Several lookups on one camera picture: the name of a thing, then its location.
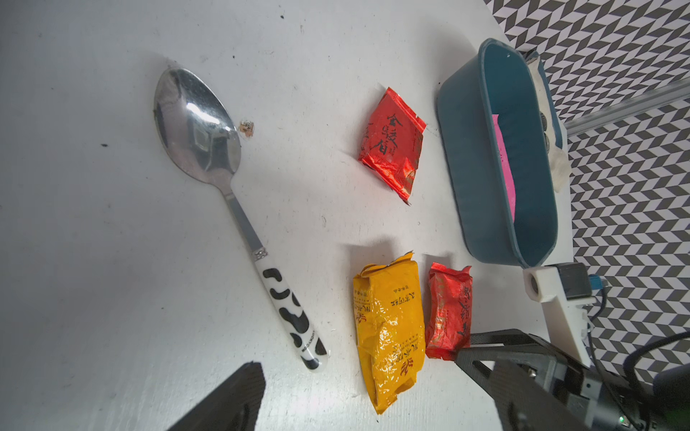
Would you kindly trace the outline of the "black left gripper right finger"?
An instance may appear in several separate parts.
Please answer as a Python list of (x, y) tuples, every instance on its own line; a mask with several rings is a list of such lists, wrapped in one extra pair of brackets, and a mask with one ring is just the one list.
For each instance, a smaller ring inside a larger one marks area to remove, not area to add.
[(518, 365), (499, 360), (490, 375), (503, 430), (588, 430)]

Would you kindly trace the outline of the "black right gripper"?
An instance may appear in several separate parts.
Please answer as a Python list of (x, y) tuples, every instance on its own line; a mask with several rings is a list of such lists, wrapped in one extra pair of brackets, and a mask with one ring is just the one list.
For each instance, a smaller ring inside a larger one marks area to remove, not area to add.
[(521, 330), (476, 333), (469, 347), (456, 352), (455, 363), (492, 398), (489, 379), (499, 360), (521, 367), (588, 430), (647, 427), (643, 400), (621, 378), (586, 368), (551, 343)]

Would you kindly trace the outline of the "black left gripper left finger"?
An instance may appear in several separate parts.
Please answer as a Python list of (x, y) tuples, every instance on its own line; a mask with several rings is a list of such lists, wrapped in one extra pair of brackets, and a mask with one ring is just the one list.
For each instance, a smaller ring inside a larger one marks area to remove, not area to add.
[(255, 430), (265, 388), (262, 364), (246, 363), (172, 425), (169, 431)]

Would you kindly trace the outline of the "red tea bag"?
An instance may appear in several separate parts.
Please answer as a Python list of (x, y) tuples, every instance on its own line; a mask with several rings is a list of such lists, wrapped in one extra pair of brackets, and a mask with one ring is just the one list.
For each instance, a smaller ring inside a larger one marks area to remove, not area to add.
[(456, 270), (438, 262), (431, 265), (431, 317), (426, 325), (428, 358), (454, 361), (460, 348), (470, 346), (474, 283), (470, 270), (471, 266)]
[(408, 203), (419, 167), (427, 124), (392, 88), (370, 115), (358, 160)]

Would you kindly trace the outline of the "yellow tea bag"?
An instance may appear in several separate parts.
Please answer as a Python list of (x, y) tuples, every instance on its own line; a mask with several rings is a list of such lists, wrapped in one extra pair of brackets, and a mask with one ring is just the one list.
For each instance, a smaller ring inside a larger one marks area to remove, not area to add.
[(419, 267), (411, 251), (354, 277), (353, 313), (361, 373), (381, 415), (416, 384), (426, 357)]

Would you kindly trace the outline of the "pink tea bag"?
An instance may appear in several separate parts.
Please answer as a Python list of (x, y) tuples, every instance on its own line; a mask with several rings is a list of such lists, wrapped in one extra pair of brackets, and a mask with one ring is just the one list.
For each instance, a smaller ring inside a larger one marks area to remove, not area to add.
[(504, 184), (506, 188), (506, 195), (510, 208), (511, 219), (515, 220), (516, 217), (516, 206), (517, 206), (517, 195), (514, 183), (513, 174), (510, 168), (510, 161), (508, 158), (508, 152), (505, 147), (505, 141), (503, 134), (501, 132), (501, 127), (499, 123), (499, 115), (492, 115), (492, 122), (494, 128), (494, 134), (497, 140), (497, 149), (499, 150), (499, 155), (501, 159), (501, 171), (504, 179)]

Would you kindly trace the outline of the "cow pattern handled spoon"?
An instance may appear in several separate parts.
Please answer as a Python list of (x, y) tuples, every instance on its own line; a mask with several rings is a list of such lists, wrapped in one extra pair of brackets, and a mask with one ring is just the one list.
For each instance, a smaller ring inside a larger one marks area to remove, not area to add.
[(314, 323), (232, 190), (232, 179), (241, 163), (241, 140), (222, 102), (191, 71), (169, 68), (156, 86), (154, 115), (165, 152), (174, 164), (223, 195), (296, 353), (307, 369), (325, 368), (329, 354)]

